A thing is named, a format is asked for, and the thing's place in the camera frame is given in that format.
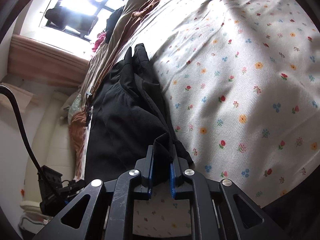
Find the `cream leather headboard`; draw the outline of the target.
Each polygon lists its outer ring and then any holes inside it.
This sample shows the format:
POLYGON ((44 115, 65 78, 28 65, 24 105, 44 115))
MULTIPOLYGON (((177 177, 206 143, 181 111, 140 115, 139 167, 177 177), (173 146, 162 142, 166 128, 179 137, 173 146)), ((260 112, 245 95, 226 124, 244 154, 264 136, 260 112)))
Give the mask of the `cream leather headboard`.
MULTIPOLYGON (((72 180, 75 174, 75 152, 69 139, 68 122, 60 118, 60 108, 67 98, 60 92, 53 93, 31 146, 39 164, 60 172, 62 180, 72 180)), ((25 213, 41 217, 41 201, 37 169, 28 159, 20 207, 25 213)))

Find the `light green pillow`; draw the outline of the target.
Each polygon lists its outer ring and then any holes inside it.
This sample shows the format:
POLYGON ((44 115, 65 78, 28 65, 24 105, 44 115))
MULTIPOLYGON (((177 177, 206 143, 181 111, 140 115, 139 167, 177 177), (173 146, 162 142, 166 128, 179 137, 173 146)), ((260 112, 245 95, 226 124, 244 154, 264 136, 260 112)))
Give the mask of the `light green pillow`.
POLYGON ((67 100, 68 103, 68 119, 71 120, 75 113, 78 113, 81 108, 81 94, 73 93, 67 100))

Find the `pink garment on bed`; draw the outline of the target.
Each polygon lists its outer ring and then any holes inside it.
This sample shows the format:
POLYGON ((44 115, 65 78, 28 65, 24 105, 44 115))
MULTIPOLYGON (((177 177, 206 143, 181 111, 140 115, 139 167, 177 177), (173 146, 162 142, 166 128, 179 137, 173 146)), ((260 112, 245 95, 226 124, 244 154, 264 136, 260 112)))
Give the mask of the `pink garment on bed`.
POLYGON ((93 43, 92 51, 95 53, 101 43, 105 40, 106 32, 99 33, 96 41, 93 43))

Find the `pink brown curtain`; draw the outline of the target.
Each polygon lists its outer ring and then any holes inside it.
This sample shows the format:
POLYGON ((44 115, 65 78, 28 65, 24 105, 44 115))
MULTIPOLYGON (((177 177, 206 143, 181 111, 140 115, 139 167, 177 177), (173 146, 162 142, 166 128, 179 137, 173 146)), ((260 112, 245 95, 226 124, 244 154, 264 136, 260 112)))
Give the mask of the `pink brown curtain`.
POLYGON ((20 35, 12 35, 8 73, 49 86, 76 88, 88 71, 88 61, 64 50, 20 35))

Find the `beige duvet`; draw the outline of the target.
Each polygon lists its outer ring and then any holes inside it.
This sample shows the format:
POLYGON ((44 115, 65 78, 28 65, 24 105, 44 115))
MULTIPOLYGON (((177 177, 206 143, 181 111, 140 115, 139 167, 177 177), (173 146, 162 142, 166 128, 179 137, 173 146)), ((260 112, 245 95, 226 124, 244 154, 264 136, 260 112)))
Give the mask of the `beige duvet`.
POLYGON ((96 93, 122 48, 159 2, 160 0, 127 0, 109 44, 104 40, 89 62, 89 70, 80 90, 83 103, 86 102, 87 93, 96 93))

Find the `black garment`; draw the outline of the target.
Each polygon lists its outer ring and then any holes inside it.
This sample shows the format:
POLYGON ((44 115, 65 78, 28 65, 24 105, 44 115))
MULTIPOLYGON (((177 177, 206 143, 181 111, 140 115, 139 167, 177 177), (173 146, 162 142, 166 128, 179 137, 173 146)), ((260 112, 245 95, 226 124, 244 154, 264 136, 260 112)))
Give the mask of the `black garment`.
POLYGON ((175 156, 193 164, 177 139, 144 44, 129 48, 101 82, 92 101, 85 181, 109 181, 135 167, 153 147, 156 183, 165 182, 175 156))

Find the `rust orange blanket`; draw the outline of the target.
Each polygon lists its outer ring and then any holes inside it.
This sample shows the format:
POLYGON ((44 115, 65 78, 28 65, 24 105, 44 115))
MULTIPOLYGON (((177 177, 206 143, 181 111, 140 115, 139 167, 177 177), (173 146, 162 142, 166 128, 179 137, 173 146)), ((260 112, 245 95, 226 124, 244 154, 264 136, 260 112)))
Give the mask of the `rust orange blanket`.
POLYGON ((95 97, 95 94, 87 93, 86 102, 81 102, 81 108, 78 113, 75 113, 69 121, 69 137, 71 145, 75 149, 76 163, 75 163, 75 174, 74 179, 84 179, 85 175, 85 162, 86 162, 86 146, 85 143, 88 141, 88 132, 86 121, 88 113, 86 110, 90 100, 95 97))

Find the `black clothes pile on bed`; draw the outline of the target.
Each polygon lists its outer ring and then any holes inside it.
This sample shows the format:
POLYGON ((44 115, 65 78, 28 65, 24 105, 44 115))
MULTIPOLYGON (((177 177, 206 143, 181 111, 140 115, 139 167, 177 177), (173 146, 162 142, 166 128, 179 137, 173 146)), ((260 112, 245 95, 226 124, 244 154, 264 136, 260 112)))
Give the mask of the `black clothes pile on bed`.
POLYGON ((109 44, 111 36, 113 34, 113 31, 115 29, 115 26, 120 18, 120 16, 122 15, 124 10, 124 6, 120 7, 119 9, 115 10, 114 12, 112 12, 111 16, 107 19, 106 21, 106 36, 105 36, 105 41, 107 44, 109 44))

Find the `white floral bed sheet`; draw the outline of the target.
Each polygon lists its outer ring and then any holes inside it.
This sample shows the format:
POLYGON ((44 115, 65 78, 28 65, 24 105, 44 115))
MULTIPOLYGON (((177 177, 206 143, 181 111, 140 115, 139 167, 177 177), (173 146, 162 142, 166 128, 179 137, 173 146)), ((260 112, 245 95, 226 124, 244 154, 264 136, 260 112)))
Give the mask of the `white floral bed sheet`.
POLYGON ((319 239, 319 31, 296 0, 161 0, 143 43, 195 168, 319 239))

